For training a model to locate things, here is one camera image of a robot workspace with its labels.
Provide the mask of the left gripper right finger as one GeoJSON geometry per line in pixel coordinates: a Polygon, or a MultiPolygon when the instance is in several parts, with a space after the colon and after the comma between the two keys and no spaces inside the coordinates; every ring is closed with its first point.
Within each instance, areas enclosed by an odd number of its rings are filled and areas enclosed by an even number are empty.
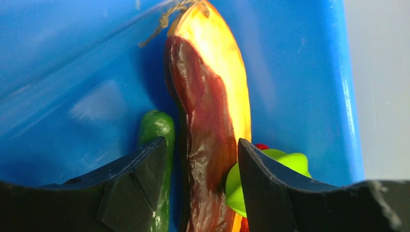
{"type": "Polygon", "coordinates": [[[238,158],[252,232],[407,232],[408,180],[337,187],[308,178],[239,139],[238,158]]]}

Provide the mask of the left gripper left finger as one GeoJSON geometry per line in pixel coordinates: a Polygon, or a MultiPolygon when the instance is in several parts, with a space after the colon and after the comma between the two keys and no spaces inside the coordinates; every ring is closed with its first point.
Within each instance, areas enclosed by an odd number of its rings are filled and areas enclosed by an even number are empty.
{"type": "Polygon", "coordinates": [[[163,137],[63,184],[0,184],[3,232],[147,232],[166,167],[163,137]]]}

